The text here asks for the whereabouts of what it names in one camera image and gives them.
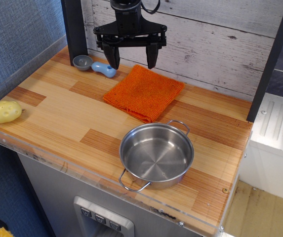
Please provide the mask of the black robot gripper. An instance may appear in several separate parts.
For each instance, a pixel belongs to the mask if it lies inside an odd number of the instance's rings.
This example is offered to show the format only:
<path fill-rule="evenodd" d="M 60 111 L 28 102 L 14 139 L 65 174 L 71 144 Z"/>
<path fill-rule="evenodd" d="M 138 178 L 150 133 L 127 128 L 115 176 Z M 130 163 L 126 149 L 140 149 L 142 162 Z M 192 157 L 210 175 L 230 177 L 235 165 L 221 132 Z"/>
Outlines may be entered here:
<path fill-rule="evenodd" d="M 109 65 L 116 70 L 119 68 L 118 47 L 146 46 L 148 68 L 154 68 L 159 49 L 166 46 L 167 26 L 146 20 L 141 10 L 154 14 L 160 3 L 158 2 L 154 10 L 146 9 L 142 2 L 111 2 L 110 5 L 115 11 L 116 21 L 93 30 L 97 35 L 97 45 L 99 48 L 103 47 Z"/>

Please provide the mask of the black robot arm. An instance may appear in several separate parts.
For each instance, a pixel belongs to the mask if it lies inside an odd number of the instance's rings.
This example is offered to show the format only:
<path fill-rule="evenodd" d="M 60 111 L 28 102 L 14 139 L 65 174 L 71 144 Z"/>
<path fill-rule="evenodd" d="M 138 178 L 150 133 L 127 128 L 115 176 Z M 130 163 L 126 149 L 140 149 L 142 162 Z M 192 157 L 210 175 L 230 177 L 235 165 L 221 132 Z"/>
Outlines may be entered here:
<path fill-rule="evenodd" d="M 159 50 L 166 46 L 167 26 L 146 20 L 141 10 L 154 14 L 160 4 L 159 1 L 154 10 L 147 10 L 140 0 L 110 1 L 116 21 L 95 27 L 93 32 L 97 46 L 104 51 L 112 68 L 119 68 L 120 47 L 145 47 L 148 68 L 156 66 Z"/>

